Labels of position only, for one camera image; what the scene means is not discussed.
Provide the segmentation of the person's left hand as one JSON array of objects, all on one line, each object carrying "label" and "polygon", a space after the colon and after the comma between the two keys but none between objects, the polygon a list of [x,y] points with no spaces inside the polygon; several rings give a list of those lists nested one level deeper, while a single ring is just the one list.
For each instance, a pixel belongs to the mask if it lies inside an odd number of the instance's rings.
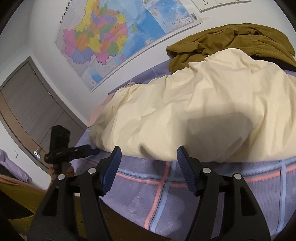
[{"label": "person's left hand", "polygon": [[49,175],[51,176],[51,183],[58,177],[60,174],[64,174],[66,177],[73,177],[75,176],[74,168],[69,162],[64,162],[61,164],[60,169],[56,168],[55,165],[49,166]]}]

